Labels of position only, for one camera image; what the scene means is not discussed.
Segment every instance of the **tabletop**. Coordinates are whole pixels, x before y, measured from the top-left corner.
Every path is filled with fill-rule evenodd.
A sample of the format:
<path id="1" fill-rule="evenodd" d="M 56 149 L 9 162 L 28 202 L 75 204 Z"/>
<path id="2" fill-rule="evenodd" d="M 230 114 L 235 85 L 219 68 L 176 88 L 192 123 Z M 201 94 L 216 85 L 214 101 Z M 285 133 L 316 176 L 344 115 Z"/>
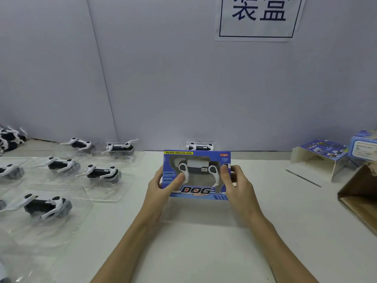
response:
<path id="1" fill-rule="evenodd" d="M 163 152 L 145 152 L 117 203 L 93 209 L 52 266 L 61 283 L 89 283 L 143 203 Z M 318 187 L 285 170 L 284 160 L 232 160 L 253 183 L 265 216 L 320 282 L 375 282 L 377 238 L 337 201 L 352 176 Z M 257 242 L 227 201 L 170 198 L 133 282 L 274 282 Z"/>

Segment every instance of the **cardboard box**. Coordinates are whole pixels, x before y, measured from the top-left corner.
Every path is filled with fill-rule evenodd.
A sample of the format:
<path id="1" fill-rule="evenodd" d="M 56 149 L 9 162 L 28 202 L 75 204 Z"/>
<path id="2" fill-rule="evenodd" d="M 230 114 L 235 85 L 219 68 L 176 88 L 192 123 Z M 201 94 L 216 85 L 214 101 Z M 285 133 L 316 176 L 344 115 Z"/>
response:
<path id="1" fill-rule="evenodd" d="M 338 200 L 377 236 L 377 162 L 363 165 L 338 192 Z"/>
<path id="2" fill-rule="evenodd" d="M 377 131 L 361 130 L 351 138 L 350 157 L 377 161 Z"/>
<path id="3" fill-rule="evenodd" d="M 322 187 L 346 165 L 347 152 L 346 145 L 316 139 L 292 150 L 286 170 Z"/>
<path id="4" fill-rule="evenodd" d="M 230 151 L 165 150 L 162 188 L 183 172 L 185 182 L 171 197 L 228 200 L 220 177 L 223 164 L 230 173 Z"/>

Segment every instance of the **right hand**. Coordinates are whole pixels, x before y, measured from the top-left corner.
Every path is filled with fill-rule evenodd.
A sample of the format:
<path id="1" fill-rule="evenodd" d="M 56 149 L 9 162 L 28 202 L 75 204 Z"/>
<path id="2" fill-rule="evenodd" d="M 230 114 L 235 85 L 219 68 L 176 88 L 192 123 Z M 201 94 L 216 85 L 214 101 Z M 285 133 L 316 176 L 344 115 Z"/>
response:
<path id="1" fill-rule="evenodd" d="M 229 175 L 228 167 L 221 166 L 220 176 L 231 206 L 246 223 L 255 217 L 263 217 L 252 183 L 245 177 L 240 166 L 232 166 L 231 171 L 231 175 Z"/>

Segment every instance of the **white wall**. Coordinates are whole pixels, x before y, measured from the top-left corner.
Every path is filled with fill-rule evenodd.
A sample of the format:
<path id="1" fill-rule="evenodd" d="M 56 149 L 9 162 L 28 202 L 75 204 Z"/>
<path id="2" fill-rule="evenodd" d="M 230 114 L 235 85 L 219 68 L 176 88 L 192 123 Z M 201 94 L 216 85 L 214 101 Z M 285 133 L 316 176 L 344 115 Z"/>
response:
<path id="1" fill-rule="evenodd" d="M 377 0 L 307 0 L 289 43 L 215 42 L 215 0 L 88 0 L 120 139 L 347 143 L 377 122 Z"/>
<path id="2" fill-rule="evenodd" d="M 116 139 L 86 0 L 0 0 L 0 123 Z"/>

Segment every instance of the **left hand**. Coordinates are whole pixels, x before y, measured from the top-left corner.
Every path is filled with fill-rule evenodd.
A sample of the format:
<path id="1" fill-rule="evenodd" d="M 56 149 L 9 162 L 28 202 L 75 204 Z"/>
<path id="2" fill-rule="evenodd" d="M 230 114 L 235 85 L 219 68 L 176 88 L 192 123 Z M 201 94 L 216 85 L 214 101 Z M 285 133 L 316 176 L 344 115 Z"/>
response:
<path id="1" fill-rule="evenodd" d="M 147 221 L 147 224 L 151 228 L 158 223 L 163 208 L 169 199 L 170 193 L 179 189 L 185 180 L 184 174 L 180 173 L 170 185 L 165 189 L 161 189 L 160 180 L 162 176 L 163 166 L 161 166 L 153 179 L 149 182 L 143 206 L 138 214 L 139 217 Z"/>

